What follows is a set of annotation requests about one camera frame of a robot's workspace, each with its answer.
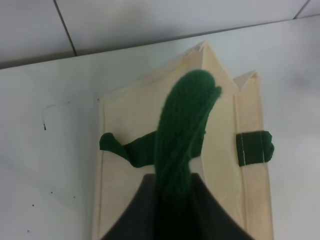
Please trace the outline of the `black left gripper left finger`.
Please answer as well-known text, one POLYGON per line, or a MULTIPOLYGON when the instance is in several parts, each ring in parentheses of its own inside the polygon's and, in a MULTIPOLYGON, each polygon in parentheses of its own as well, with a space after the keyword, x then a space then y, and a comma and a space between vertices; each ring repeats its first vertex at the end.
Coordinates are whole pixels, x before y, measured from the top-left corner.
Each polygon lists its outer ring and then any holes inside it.
POLYGON ((146 174, 124 213, 103 240, 154 240, 157 213, 156 175, 146 174))

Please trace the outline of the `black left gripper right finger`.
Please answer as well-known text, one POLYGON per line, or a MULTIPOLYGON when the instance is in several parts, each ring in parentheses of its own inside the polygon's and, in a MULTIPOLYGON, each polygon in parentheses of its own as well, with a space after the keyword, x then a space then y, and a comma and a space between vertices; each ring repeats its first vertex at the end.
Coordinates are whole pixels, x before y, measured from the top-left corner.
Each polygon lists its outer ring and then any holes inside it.
POLYGON ((191 178, 193 240, 251 240, 222 208, 197 173, 191 178))

